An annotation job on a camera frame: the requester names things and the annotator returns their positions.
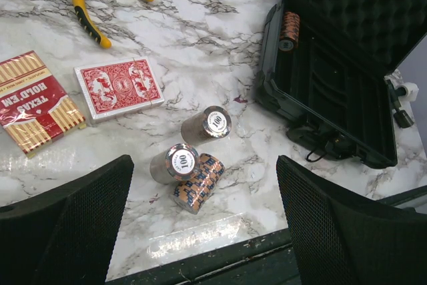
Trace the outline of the orange black chip roll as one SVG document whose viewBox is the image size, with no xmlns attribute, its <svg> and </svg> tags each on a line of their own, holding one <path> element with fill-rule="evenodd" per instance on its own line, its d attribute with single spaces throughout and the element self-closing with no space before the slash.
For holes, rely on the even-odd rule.
<svg viewBox="0 0 427 285">
<path fill-rule="evenodd" d="M 186 119 L 181 125 L 183 140 L 192 146 L 223 139 L 232 129 L 229 113 L 222 107 L 212 105 Z"/>
<path fill-rule="evenodd" d="M 159 184 L 183 182 L 199 172 L 199 161 L 200 156 L 193 146 L 180 143 L 153 157 L 149 171 Z"/>
</svg>

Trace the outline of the orange blue chip roll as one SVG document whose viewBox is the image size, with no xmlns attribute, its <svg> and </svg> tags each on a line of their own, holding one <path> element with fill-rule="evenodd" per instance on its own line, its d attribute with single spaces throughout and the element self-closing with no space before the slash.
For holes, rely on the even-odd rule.
<svg viewBox="0 0 427 285">
<path fill-rule="evenodd" d="M 185 182 L 180 182 L 171 195 L 172 200 L 185 211 L 197 215 L 213 194 L 226 168 L 216 157 L 202 153 L 198 171 Z"/>
</svg>

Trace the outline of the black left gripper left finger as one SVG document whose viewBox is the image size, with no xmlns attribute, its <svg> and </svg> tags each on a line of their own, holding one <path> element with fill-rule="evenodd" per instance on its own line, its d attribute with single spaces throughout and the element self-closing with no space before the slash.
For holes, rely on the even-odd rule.
<svg viewBox="0 0 427 285">
<path fill-rule="evenodd" d="M 133 169 L 122 155 L 1 207 L 1 283 L 104 284 Z"/>
</svg>

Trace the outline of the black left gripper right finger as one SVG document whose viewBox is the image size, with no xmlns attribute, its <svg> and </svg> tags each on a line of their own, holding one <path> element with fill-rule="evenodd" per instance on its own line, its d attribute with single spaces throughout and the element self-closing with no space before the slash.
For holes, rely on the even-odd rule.
<svg viewBox="0 0 427 285">
<path fill-rule="evenodd" d="M 425 284 L 426 188 L 371 200 L 280 156 L 280 194 L 303 284 Z"/>
</svg>

